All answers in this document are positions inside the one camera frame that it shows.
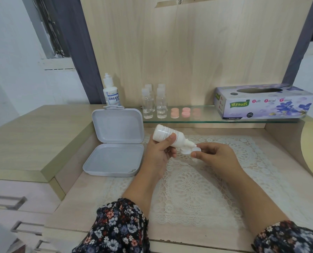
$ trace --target forearm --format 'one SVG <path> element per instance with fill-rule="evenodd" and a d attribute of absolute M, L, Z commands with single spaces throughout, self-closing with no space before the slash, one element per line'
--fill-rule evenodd
<path fill-rule="evenodd" d="M 123 193 L 122 197 L 137 204 L 145 217 L 148 218 L 152 195 L 158 178 L 148 172 L 148 169 L 144 169 L 144 165 L 142 164 L 139 173 Z"/>
<path fill-rule="evenodd" d="M 229 181 L 229 187 L 232 194 L 238 198 L 247 225 L 254 236 L 269 225 L 289 220 L 263 189 L 246 173 L 232 178 Z"/>

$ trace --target white lace tablecloth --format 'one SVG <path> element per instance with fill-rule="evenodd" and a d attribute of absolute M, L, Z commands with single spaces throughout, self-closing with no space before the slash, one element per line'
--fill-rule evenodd
<path fill-rule="evenodd" d="M 313 211 L 272 165 L 251 137 L 187 136 L 195 143 L 218 142 L 230 145 L 245 172 L 272 198 L 297 225 L 313 229 Z M 143 142 L 147 144 L 149 136 Z M 117 200 L 130 178 L 109 177 L 100 194 L 99 206 Z M 237 202 L 224 183 L 204 162 L 178 152 L 154 190 L 150 221 L 198 227 L 243 228 Z"/>

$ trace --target floral print fabric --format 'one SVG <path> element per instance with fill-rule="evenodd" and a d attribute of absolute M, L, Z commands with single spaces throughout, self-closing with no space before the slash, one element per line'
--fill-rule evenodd
<path fill-rule="evenodd" d="M 150 252 L 148 220 L 132 201 L 120 198 L 97 210 L 86 238 L 73 253 Z"/>
<path fill-rule="evenodd" d="M 150 252 L 148 220 L 132 201 L 120 198 L 97 210 L 86 238 L 73 253 Z M 252 244 L 258 253 L 313 253 L 313 230 L 282 221 L 258 234 Z"/>
<path fill-rule="evenodd" d="M 282 221 L 258 234 L 252 247 L 258 253 L 313 253 L 313 230 Z"/>

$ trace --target box lid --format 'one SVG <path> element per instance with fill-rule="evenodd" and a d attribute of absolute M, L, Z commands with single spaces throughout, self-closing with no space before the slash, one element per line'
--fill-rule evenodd
<path fill-rule="evenodd" d="M 103 143 L 141 143 L 144 140 L 142 114 L 135 108 L 105 106 L 92 112 L 92 121 Z"/>

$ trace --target right hand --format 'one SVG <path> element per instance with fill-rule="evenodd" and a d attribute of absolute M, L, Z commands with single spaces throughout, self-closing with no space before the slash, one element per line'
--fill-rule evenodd
<path fill-rule="evenodd" d="M 194 151 L 191 156 L 204 161 L 211 166 L 216 174 L 226 182 L 232 182 L 246 175 L 233 149 L 229 145 L 220 143 L 199 143 L 197 147 L 202 152 Z"/>

